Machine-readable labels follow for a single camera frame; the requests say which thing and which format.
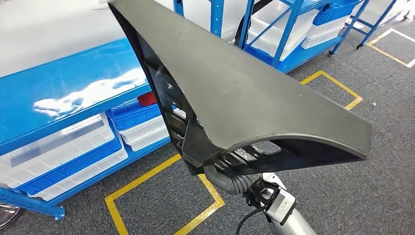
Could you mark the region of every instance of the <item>red object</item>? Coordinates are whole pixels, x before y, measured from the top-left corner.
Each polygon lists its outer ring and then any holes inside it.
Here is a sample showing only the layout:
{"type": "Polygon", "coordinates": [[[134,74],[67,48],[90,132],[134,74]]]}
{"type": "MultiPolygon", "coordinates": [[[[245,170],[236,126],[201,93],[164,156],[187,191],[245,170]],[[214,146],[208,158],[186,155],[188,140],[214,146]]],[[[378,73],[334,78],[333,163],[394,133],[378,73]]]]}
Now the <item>red object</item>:
{"type": "Polygon", "coordinates": [[[140,95],[139,97],[137,97],[137,99],[142,107],[157,103],[156,98],[153,95],[153,92],[147,92],[143,95],[140,95]]]}

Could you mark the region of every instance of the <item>gray carpet floor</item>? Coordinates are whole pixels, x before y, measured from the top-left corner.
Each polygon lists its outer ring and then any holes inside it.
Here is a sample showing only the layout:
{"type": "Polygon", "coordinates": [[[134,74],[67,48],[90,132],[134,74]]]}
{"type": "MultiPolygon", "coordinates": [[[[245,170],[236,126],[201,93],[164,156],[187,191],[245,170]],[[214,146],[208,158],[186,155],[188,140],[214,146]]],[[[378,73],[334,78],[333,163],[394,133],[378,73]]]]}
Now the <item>gray carpet floor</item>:
{"type": "MultiPolygon", "coordinates": [[[[407,22],[380,28],[373,38],[389,27],[415,38],[415,23],[407,22]]],[[[370,47],[356,50],[362,38],[352,31],[339,53],[319,55],[289,75],[301,81],[323,70],[363,98],[351,111],[373,123],[370,159],[278,175],[296,196],[298,210],[320,235],[413,235],[415,67],[407,68],[370,47]]],[[[415,59],[415,44],[397,35],[375,46],[404,62],[415,59]]],[[[344,106],[354,99],[322,76],[307,86],[344,106]]],[[[174,154],[174,148],[166,145],[66,200],[62,220],[25,211],[0,234],[116,235],[104,198],[174,154]]],[[[234,234],[239,220],[253,210],[241,196],[218,192],[225,205],[190,234],[234,234]]],[[[187,173],[181,161],[115,200],[131,235],[173,234],[212,203],[205,186],[187,173]]],[[[244,224],[241,234],[271,233],[263,215],[257,214],[244,224]]]]}

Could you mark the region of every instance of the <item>gray flexible hose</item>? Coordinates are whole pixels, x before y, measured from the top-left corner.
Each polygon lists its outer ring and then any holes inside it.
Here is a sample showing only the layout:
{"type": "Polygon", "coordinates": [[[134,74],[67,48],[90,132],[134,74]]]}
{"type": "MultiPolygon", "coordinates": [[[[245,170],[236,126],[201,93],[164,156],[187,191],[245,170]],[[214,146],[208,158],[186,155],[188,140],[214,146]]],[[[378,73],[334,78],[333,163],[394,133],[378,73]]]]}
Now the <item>gray flexible hose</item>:
{"type": "Polygon", "coordinates": [[[219,173],[212,164],[203,165],[206,178],[220,189],[225,190],[229,194],[242,194],[251,187],[251,185],[260,177],[260,174],[240,175],[228,177],[219,173]]]}

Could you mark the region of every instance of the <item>dark gray plastic panel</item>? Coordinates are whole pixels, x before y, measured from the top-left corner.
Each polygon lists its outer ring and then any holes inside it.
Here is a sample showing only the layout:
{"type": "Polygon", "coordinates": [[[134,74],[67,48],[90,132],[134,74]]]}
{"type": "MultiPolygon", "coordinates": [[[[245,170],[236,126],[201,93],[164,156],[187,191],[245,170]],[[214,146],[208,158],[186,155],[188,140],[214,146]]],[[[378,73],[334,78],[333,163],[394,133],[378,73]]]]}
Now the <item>dark gray plastic panel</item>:
{"type": "Polygon", "coordinates": [[[111,3],[167,67],[214,145],[296,139],[369,154],[371,124],[359,116],[153,0],[111,3]]]}

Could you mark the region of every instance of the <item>yellow tape marking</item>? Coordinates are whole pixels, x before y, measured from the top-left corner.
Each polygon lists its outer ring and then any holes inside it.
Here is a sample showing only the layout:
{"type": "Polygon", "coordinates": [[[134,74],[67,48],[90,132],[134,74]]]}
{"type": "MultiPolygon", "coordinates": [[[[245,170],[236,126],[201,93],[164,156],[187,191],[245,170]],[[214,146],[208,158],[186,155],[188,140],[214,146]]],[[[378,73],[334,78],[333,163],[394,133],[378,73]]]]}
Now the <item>yellow tape marking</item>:
{"type": "Polygon", "coordinates": [[[202,180],[203,184],[209,191],[209,193],[212,195],[215,202],[209,206],[206,210],[204,210],[200,215],[198,215],[196,218],[194,218],[192,221],[190,221],[188,224],[186,224],[183,228],[178,230],[175,235],[185,235],[188,234],[190,231],[192,231],[196,226],[198,226],[200,223],[202,223],[205,219],[207,219],[211,214],[213,214],[217,209],[222,207],[225,202],[221,198],[221,196],[218,194],[216,189],[213,187],[213,185],[206,179],[206,176],[204,174],[199,175],[200,180],[202,180]]]}
{"type": "Polygon", "coordinates": [[[363,98],[361,98],[358,94],[356,94],[354,91],[352,91],[350,88],[346,87],[345,85],[343,85],[341,82],[337,81],[336,79],[334,79],[334,77],[328,75],[326,72],[324,71],[317,71],[315,74],[309,76],[308,78],[302,80],[300,83],[305,85],[309,82],[311,82],[312,80],[314,80],[316,77],[323,75],[326,78],[330,79],[330,81],[334,82],[337,86],[341,87],[343,90],[347,91],[349,94],[351,94],[352,96],[355,97],[355,100],[350,102],[348,105],[345,106],[345,109],[350,110],[352,109],[354,106],[356,106],[358,103],[360,103],[363,98]]]}
{"type": "MultiPolygon", "coordinates": [[[[120,235],[128,235],[128,232],[127,232],[127,229],[125,228],[124,223],[122,222],[121,216],[115,206],[114,200],[119,198],[126,192],[130,191],[134,187],[137,187],[138,185],[142,184],[144,181],[150,179],[151,177],[153,177],[160,171],[164,170],[165,168],[169,167],[173,163],[177,162],[180,158],[181,158],[180,154],[176,154],[175,156],[171,157],[164,163],[158,165],[157,167],[153,168],[149,172],[138,177],[136,180],[120,188],[119,190],[113,192],[111,195],[105,198],[105,203],[107,204],[108,210],[110,211],[111,217],[113,218],[115,226],[120,235]]],[[[218,194],[216,189],[213,187],[213,185],[206,179],[206,176],[204,174],[201,174],[199,175],[199,178],[202,181],[202,183],[205,185],[209,193],[212,195],[215,202],[211,206],[209,206],[206,210],[204,210],[202,213],[200,213],[200,215],[198,215],[196,218],[194,218],[192,221],[186,224],[183,228],[177,231],[175,233],[176,235],[188,234],[190,231],[196,228],[196,226],[202,223],[206,218],[208,218],[217,209],[219,209],[225,204],[225,202],[223,201],[221,196],[218,194]]]]}
{"type": "Polygon", "coordinates": [[[396,62],[398,62],[398,63],[400,63],[400,64],[402,64],[402,65],[404,65],[404,66],[406,66],[406,67],[408,67],[408,68],[411,68],[411,67],[412,67],[412,66],[414,66],[414,64],[415,64],[415,59],[414,59],[413,61],[409,62],[409,63],[405,63],[405,62],[403,62],[403,61],[399,60],[398,58],[396,58],[396,57],[394,57],[394,56],[392,56],[392,55],[389,55],[388,53],[386,53],[386,52],[382,51],[381,49],[379,49],[379,48],[377,48],[377,47],[375,47],[375,46],[373,45],[373,44],[377,43],[379,40],[381,40],[382,38],[386,37],[386,36],[387,36],[388,34],[390,34],[391,32],[394,32],[394,33],[396,33],[396,34],[398,34],[398,35],[400,35],[400,36],[402,36],[402,37],[404,37],[404,38],[406,38],[406,39],[409,39],[409,40],[410,40],[410,41],[412,41],[413,43],[415,43],[415,39],[413,39],[413,38],[409,37],[408,35],[405,35],[405,34],[403,34],[403,33],[399,32],[399,31],[397,31],[397,30],[395,30],[395,29],[393,29],[393,28],[390,28],[390,29],[386,30],[386,32],[384,32],[384,33],[382,33],[381,35],[379,35],[379,37],[377,37],[377,38],[373,39],[372,41],[370,41],[370,42],[368,43],[368,46],[369,46],[369,47],[371,47],[371,48],[373,48],[373,49],[375,49],[375,50],[376,50],[376,51],[378,51],[379,53],[381,53],[381,54],[383,54],[383,55],[385,55],[385,56],[387,56],[387,57],[389,57],[389,58],[393,59],[394,61],[396,61],[396,62]]]}

